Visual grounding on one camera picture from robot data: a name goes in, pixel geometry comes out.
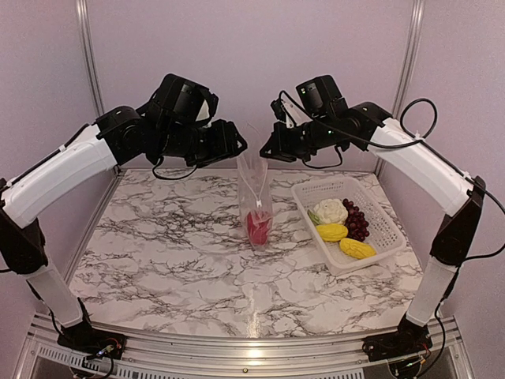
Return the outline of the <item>clear zip top bag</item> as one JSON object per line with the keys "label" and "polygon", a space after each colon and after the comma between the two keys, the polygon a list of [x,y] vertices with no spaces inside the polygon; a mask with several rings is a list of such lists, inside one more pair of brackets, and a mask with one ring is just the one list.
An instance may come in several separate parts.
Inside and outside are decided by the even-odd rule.
{"label": "clear zip top bag", "polygon": [[[251,211],[270,212],[272,214],[272,229],[273,204],[268,178],[268,162],[260,156],[260,148],[262,147],[260,133],[250,123],[247,123],[246,131],[249,133],[248,148],[237,158],[238,205],[239,220],[249,240],[245,225],[247,214]],[[254,250],[265,251],[268,241],[264,246],[255,246],[250,241],[249,244]]]}

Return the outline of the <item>red toy bell pepper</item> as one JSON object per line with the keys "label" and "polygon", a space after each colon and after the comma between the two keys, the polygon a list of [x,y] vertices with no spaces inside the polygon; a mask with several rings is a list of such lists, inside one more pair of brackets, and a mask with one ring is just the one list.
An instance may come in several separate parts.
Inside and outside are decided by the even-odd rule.
{"label": "red toy bell pepper", "polygon": [[251,211],[245,218],[249,241],[255,246],[267,244],[272,225],[272,214],[266,211]]}

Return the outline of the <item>white toy cauliflower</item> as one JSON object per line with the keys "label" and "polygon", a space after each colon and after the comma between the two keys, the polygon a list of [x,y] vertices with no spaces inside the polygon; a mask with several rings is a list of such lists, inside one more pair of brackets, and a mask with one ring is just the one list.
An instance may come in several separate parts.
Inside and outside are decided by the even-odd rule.
{"label": "white toy cauliflower", "polygon": [[314,213],[322,224],[344,224],[349,213],[338,198],[320,201],[313,208]]}

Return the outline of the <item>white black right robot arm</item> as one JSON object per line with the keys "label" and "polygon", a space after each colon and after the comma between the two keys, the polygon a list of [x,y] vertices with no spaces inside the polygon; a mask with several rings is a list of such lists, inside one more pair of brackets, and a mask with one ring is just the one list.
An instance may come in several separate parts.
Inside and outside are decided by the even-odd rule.
{"label": "white black right robot arm", "polygon": [[432,347],[428,322],[438,319],[451,295],[480,225],[485,181],[471,177],[432,148],[425,135],[407,130],[374,102],[350,106],[334,78],[323,75],[279,92],[271,102],[275,123],[260,149],[264,158],[287,163],[311,159],[319,150],[344,152],[351,145],[384,161],[439,208],[429,255],[416,294],[392,332],[367,336],[362,350],[371,362],[413,355]]}

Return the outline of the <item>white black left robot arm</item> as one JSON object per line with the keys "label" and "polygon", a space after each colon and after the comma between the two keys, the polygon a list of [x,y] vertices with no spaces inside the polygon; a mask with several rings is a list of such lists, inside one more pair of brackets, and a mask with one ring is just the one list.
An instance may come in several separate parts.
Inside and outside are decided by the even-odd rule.
{"label": "white black left robot arm", "polygon": [[239,156],[246,141],[233,122],[216,118],[218,103],[202,84],[167,74],[144,105],[100,115],[22,174],[2,180],[2,258],[48,308],[61,345],[103,355],[120,351],[125,338],[93,327],[49,252],[43,223],[62,222],[72,233],[91,213],[77,202],[81,186],[138,156],[154,168],[179,158],[192,171]]}

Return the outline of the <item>dark red toy grapes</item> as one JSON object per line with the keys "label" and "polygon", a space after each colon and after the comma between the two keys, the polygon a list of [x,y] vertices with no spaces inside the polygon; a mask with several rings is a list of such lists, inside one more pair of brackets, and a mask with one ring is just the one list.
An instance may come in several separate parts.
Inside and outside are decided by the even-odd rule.
{"label": "dark red toy grapes", "polygon": [[370,235],[368,231],[369,223],[365,218],[365,214],[362,210],[347,198],[342,200],[342,203],[346,207],[349,215],[344,223],[344,226],[348,229],[347,238],[352,238],[354,240],[364,242],[365,239]]}

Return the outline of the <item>white plastic mesh basket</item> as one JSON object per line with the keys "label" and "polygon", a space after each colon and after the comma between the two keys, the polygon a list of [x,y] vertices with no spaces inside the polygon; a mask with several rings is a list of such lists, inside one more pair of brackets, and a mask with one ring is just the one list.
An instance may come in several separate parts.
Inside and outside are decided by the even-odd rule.
{"label": "white plastic mesh basket", "polygon": [[373,174],[313,179],[294,185],[291,193],[335,276],[377,264],[406,248]]}

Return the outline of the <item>left aluminium frame post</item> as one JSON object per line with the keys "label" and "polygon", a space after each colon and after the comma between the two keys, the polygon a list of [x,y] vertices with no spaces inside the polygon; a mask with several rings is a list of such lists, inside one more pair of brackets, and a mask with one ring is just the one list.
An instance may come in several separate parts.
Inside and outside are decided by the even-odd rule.
{"label": "left aluminium frame post", "polygon": [[97,70],[92,40],[92,28],[89,17],[88,1],[76,0],[75,5],[80,35],[80,45],[84,58],[84,66],[95,112],[95,119],[97,119],[106,112],[106,109],[104,107],[102,90],[99,83],[99,74]]}

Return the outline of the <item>aluminium frame post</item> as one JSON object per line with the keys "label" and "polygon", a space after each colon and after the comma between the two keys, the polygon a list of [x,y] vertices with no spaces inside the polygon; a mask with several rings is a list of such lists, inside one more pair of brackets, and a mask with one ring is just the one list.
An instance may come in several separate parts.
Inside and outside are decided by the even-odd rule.
{"label": "aluminium frame post", "polygon": [[412,1],[410,22],[406,37],[406,47],[403,55],[394,102],[391,109],[391,113],[396,118],[398,118],[401,114],[409,91],[410,83],[413,79],[417,54],[420,46],[421,29],[424,15],[425,0]]}
{"label": "aluminium frame post", "polygon": [[89,17],[88,1],[76,0],[75,5],[80,35],[80,45],[84,58],[84,66],[95,112],[95,119],[97,119],[106,112],[106,109],[104,107],[102,90],[99,83],[99,74],[97,70],[92,40],[92,28]]}

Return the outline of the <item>right aluminium frame post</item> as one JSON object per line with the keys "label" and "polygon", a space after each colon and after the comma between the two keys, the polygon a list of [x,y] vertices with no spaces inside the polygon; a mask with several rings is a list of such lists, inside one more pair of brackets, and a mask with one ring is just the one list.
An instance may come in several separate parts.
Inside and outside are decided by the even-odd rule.
{"label": "right aluminium frame post", "polygon": [[391,113],[396,118],[398,118],[401,114],[409,91],[410,83],[413,79],[417,54],[420,46],[421,29],[424,15],[425,0],[412,1],[410,22],[406,37],[406,47],[403,55],[394,102],[391,109]]}

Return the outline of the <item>aluminium front rail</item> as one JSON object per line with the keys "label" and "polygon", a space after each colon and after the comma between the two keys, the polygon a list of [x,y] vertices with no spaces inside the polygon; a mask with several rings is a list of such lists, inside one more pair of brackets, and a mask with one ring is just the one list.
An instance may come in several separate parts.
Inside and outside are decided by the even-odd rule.
{"label": "aluminium front rail", "polygon": [[405,361],[369,361],[362,350],[368,332],[248,339],[96,327],[125,336],[119,360],[85,361],[83,353],[58,345],[50,317],[36,314],[12,376],[103,376],[113,366],[114,378],[396,378]]}

